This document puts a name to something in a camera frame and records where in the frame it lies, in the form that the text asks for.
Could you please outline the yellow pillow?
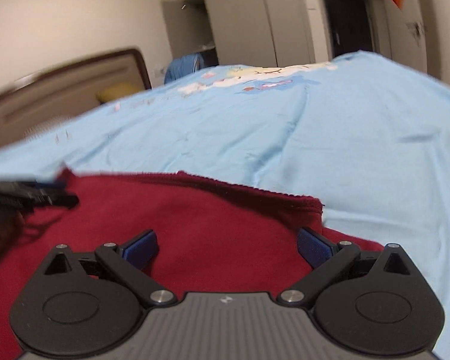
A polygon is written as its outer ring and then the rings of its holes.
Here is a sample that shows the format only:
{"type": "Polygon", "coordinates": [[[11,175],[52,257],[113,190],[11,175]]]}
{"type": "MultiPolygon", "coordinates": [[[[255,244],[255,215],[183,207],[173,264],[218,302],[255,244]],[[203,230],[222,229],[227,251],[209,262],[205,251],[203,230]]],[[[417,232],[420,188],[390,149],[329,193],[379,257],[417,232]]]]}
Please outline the yellow pillow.
{"type": "Polygon", "coordinates": [[[105,104],[107,102],[113,102],[120,98],[137,94],[141,91],[142,89],[139,86],[123,82],[102,89],[96,93],[96,98],[100,104],[105,104]]]}

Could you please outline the white bedroom door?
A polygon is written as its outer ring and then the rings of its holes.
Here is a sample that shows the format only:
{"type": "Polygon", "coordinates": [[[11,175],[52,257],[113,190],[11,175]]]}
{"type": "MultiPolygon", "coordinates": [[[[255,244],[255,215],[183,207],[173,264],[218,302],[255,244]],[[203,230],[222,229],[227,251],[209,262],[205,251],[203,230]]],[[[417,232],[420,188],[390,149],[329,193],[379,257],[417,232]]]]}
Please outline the white bedroom door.
{"type": "Polygon", "coordinates": [[[388,25],[391,59],[433,77],[440,75],[440,56],[437,49],[436,18],[432,0],[402,0],[399,9],[391,0],[382,0],[388,25]],[[407,29],[407,22],[423,24],[425,46],[417,47],[407,29]]]}

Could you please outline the dark red knit sweater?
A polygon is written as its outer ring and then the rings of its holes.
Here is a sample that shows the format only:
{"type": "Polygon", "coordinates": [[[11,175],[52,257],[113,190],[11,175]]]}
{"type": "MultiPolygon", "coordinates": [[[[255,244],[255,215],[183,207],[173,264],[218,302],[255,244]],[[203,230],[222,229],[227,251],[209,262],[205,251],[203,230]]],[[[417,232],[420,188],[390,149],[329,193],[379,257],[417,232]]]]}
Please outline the dark red knit sweater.
{"type": "Polygon", "coordinates": [[[330,242],[344,233],[323,225],[308,195],[273,193],[183,172],[60,177],[76,207],[16,210],[0,203],[0,359],[21,352],[9,311],[48,252],[59,244],[90,252],[147,230],[158,252],[145,273],[176,295],[186,292],[277,295],[309,274],[297,234],[310,228],[330,242]]]}

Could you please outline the beige built-in wardrobe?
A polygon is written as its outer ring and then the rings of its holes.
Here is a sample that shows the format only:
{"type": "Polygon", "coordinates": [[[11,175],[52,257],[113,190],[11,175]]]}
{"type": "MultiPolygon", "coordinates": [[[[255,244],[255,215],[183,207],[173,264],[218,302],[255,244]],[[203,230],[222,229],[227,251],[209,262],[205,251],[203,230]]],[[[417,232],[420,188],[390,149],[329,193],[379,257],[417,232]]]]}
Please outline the beige built-in wardrobe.
{"type": "Polygon", "coordinates": [[[323,0],[163,0],[171,54],[286,67],[331,59],[323,0]]]}

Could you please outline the light blue cartoon bedspread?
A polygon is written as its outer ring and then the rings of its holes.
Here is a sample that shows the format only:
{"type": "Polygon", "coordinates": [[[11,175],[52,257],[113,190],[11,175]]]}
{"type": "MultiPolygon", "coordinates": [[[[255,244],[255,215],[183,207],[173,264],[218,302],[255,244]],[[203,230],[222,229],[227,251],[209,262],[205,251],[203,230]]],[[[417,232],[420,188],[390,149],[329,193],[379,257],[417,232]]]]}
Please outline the light blue cartoon bedspread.
{"type": "Polygon", "coordinates": [[[202,70],[0,149],[0,179],[184,171],[308,194],[324,222],[410,253],[445,308],[450,359],[450,87],[368,52],[202,70]]]}

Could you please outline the blue clothes pile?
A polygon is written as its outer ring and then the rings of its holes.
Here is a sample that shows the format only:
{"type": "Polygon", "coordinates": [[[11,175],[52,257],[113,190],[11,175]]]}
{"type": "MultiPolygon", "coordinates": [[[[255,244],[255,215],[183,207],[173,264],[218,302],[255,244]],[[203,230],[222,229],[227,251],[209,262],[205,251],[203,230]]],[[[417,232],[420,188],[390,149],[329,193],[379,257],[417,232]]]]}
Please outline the blue clothes pile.
{"type": "Polygon", "coordinates": [[[164,77],[164,84],[169,84],[175,80],[193,74],[205,67],[204,58],[200,53],[184,55],[171,61],[164,77]]]}

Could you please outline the brown beige bed headboard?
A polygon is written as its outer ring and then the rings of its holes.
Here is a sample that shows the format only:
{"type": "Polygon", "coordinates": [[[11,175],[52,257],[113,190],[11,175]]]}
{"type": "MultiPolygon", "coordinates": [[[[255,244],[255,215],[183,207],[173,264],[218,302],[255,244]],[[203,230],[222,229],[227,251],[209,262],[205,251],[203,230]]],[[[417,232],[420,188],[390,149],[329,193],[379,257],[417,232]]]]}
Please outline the brown beige bed headboard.
{"type": "Polygon", "coordinates": [[[0,147],[99,107],[98,94],[122,84],[139,92],[152,88],[136,48],[76,59],[15,80],[0,91],[0,147]]]}

